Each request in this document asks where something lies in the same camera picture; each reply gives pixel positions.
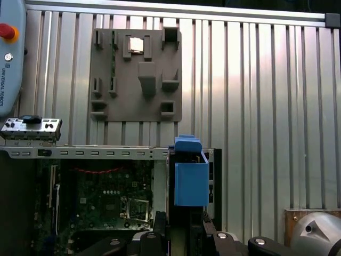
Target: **green circuit board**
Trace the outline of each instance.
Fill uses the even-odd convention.
[[[73,255],[79,231],[151,228],[152,169],[153,161],[42,161],[33,255]]]

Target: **aluminum panel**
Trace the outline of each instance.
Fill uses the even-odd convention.
[[[275,238],[284,241],[283,209],[290,205],[290,149],[289,149],[289,95],[288,92],[288,36],[286,26],[273,28],[274,86],[274,197]]]
[[[320,90],[321,122],[322,122],[322,208],[337,208],[337,181],[336,181],[336,138],[335,138],[335,114],[334,114],[334,77],[332,70],[331,33],[329,29],[319,29],[320,46]]]
[[[335,135],[336,135],[336,181],[337,181],[337,207],[341,208],[341,172],[340,172],[340,159],[341,159],[341,64],[340,64],[340,32],[338,29],[334,30],[332,38],[332,46],[334,52],[334,111],[335,111]]]
[[[87,107],[88,102],[84,99],[89,97],[89,72],[90,72],[90,55],[92,40],[92,14],[80,14],[78,23],[78,38],[75,59],[74,74],[74,98],[72,113],[72,145],[86,144],[86,123],[87,123]]]
[[[320,148],[320,102],[318,85],[318,53],[316,29],[304,28],[304,71],[305,80],[305,125],[306,125],[306,165],[307,165],[307,206],[322,207],[321,188],[321,148]]]
[[[211,146],[222,149],[222,212],[226,216],[227,209],[227,173],[226,173],[226,77],[225,77],[225,23],[223,21],[212,21],[212,130]],[[222,220],[222,228],[227,230],[227,219]]]
[[[58,144],[68,144],[72,129],[71,101],[74,96],[74,65],[76,62],[75,39],[76,37],[76,14],[63,13],[61,21],[59,58],[56,76],[56,107],[55,116],[63,120],[61,137]]]
[[[228,108],[228,231],[237,237],[243,236],[243,181],[242,181],[242,83],[241,83],[241,29],[240,23],[228,22],[226,43],[227,49],[227,108]]]
[[[258,123],[259,123],[259,87],[258,87],[258,62],[257,62],[257,30],[256,24],[250,24],[250,47],[249,47],[249,79],[250,79],[250,154],[251,154],[251,237],[260,235],[261,228],[261,207],[260,207],[260,168],[259,168],[259,138],[258,138]]]
[[[250,96],[251,96],[251,71],[250,71],[250,25],[248,23],[244,23],[242,25],[242,40],[243,40],[243,49],[242,49],[242,60],[243,60],[243,95],[241,98],[242,101],[242,140],[243,140],[243,151],[242,151],[242,178],[244,184],[249,184],[248,186],[243,187],[243,207],[244,207],[244,218],[243,218],[243,226],[244,226],[244,235],[243,240],[248,241],[252,237],[252,169],[251,169],[251,104],[250,104]]]
[[[341,207],[339,31],[323,28],[324,14],[28,1],[29,54],[15,112],[62,118],[61,144],[168,146],[195,133],[204,147],[222,149],[223,229],[244,242],[282,242],[285,208]],[[92,27],[134,26],[183,33],[179,123],[83,115]]]
[[[260,207],[261,234],[266,237],[275,236],[274,221],[274,113],[273,113],[273,63],[271,26],[259,24],[258,27],[259,58],[259,168],[260,168]]]
[[[296,103],[297,103],[297,118],[293,116],[293,119],[297,119],[297,129],[293,126],[293,129],[297,132],[297,138],[293,137],[293,141],[296,140],[298,142],[298,151],[293,151],[293,159],[295,154],[298,157],[298,177],[299,177],[299,207],[307,207],[307,179],[306,174],[308,172],[308,165],[306,165],[306,119],[305,119],[305,97],[304,97],[304,69],[303,69],[303,44],[304,44],[304,37],[302,36],[302,27],[296,27],[296,41],[295,41],[295,83],[296,85]],[[291,89],[292,94],[295,93],[295,88]],[[295,173],[295,169],[293,169],[294,174],[291,177],[292,182],[295,182],[297,179],[297,173]]]

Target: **wooden board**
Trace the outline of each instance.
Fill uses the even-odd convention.
[[[307,216],[313,212],[325,212],[336,217],[341,218],[341,209],[339,210],[319,210],[319,209],[309,209],[309,210],[285,210],[285,246],[290,246],[291,237],[294,232],[296,223],[300,221],[301,218]]]

